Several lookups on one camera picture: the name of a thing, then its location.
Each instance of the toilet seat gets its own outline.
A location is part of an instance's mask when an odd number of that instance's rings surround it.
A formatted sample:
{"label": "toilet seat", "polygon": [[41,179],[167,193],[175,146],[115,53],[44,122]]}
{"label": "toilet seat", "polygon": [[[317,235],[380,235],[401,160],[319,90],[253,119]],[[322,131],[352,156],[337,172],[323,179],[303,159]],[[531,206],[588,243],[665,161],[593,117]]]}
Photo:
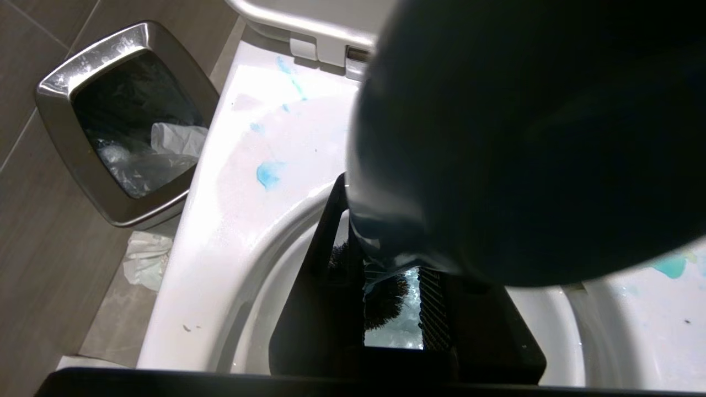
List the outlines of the toilet seat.
{"label": "toilet seat", "polygon": [[[299,66],[263,49],[279,45],[266,41],[246,31],[239,45],[139,368],[267,373],[263,335],[276,324],[277,307],[287,298],[323,204],[344,170],[358,83]],[[583,385],[578,329],[561,289],[510,293],[523,301],[518,308],[548,356],[545,378]],[[533,311],[541,315],[528,318],[525,312]],[[543,343],[535,331],[548,321],[556,329]],[[554,353],[546,351],[557,345]]]}
{"label": "toilet seat", "polygon": [[[268,373],[268,332],[344,170],[358,90],[287,53],[250,30],[239,44],[138,368]],[[706,335],[694,331],[704,328],[657,324],[687,315],[706,324],[689,305],[706,297],[699,277],[696,268],[681,280],[628,271],[570,290],[571,301],[561,288],[509,289],[547,357],[540,384],[706,391],[706,352],[690,352],[704,345]],[[612,372],[617,379],[606,378]]]}

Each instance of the toilet bowl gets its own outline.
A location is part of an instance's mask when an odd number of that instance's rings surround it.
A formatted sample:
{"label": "toilet bowl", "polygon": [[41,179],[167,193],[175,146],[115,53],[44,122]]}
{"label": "toilet bowl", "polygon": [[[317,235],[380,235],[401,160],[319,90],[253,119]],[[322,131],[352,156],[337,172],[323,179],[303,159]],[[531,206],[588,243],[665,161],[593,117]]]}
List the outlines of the toilet bowl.
{"label": "toilet bowl", "polygon": [[[270,337],[344,171],[359,85],[299,65],[285,49],[251,30],[239,44],[139,368],[269,374]],[[582,386],[580,337],[562,289],[510,296],[546,355],[541,383]]]}

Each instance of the trash can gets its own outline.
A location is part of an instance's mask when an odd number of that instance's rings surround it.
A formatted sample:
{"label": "trash can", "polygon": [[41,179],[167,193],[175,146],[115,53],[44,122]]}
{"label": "trash can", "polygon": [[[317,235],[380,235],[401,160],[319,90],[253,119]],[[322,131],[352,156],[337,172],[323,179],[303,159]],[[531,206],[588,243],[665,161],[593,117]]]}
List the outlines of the trash can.
{"label": "trash can", "polygon": [[164,27],[101,39],[37,87],[37,108],[85,195],[117,227],[173,235],[218,93]]}

